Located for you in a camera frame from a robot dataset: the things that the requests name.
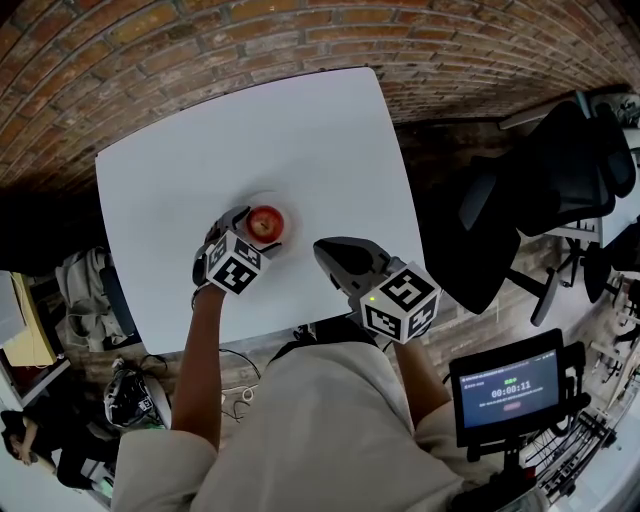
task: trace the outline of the white cable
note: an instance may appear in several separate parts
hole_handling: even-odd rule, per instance
[[[254,388],[257,388],[258,384],[255,384],[254,386],[237,386],[235,388],[228,388],[228,389],[223,389],[222,390],[222,394],[225,393],[235,393],[237,391],[242,390],[242,400],[244,402],[251,402],[251,400],[253,400],[253,390]]]

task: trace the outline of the timer display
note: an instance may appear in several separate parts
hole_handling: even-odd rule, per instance
[[[491,392],[491,398],[500,398],[502,395],[512,395],[513,393],[517,393],[518,391],[526,391],[527,389],[531,389],[531,382],[529,382],[528,380],[522,382],[521,384],[507,386],[506,388],[494,389]]]
[[[459,379],[467,428],[510,420],[559,402],[555,350]]]

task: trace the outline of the apple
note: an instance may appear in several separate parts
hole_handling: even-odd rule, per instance
[[[271,206],[258,206],[247,217],[249,236],[261,244],[272,244],[284,229],[282,214]]]

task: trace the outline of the forearm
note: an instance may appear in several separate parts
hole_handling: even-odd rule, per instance
[[[398,367],[404,382],[414,426],[428,414],[451,400],[436,372],[427,349],[419,339],[405,345],[394,343]]]
[[[220,445],[220,312],[224,292],[207,286],[196,297],[176,384],[171,429],[191,432]]]
[[[40,455],[38,454],[36,455],[38,456],[38,464],[40,464],[49,473],[55,474],[56,467],[49,460],[45,459],[44,457],[40,457]]]
[[[26,451],[31,451],[31,446],[33,445],[33,441],[35,441],[36,434],[38,433],[38,424],[27,417],[25,417],[24,423],[26,432],[24,434],[24,441],[22,443],[22,446]]]

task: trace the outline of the white table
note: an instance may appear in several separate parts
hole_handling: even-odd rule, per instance
[[[260,191],[285,197],[302,225],[260,280],[227,296],[222,343],[348,312],[313,256],[319,238],[369,238],[424,267],[406,171],[370,69],[208,101],[119,141],[96,166],[118,276],[151,353],[184,348],[194,252],[213,221]]]

